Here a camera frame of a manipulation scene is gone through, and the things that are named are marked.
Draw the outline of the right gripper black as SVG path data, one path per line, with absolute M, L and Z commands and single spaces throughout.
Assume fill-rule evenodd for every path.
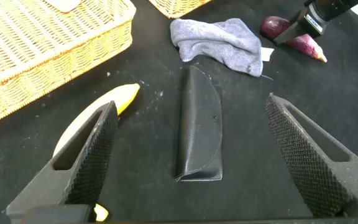
M 326 29 L 326 21 L 318 14 L 315 4 L 313 1 L 306 1 L 304 6 L 299 11 L 296 22 L 274 38 L 274 44 L 283 44 L 306 33 L 313 38 L 323 35 Z

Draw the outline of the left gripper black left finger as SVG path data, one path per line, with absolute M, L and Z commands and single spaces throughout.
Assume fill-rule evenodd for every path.
M 117 129 L 113 101 L 77 117 L 62 136 L 63 145 L 7 206 L 9 218 L 32 208 L 94 208 L 104 185 Z

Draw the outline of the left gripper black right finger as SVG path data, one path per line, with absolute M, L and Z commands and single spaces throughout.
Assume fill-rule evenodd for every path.
M 358 156 L 289 101 L 269 94 L 265 115 L 304 203 L 316 217 L 358 217 Z

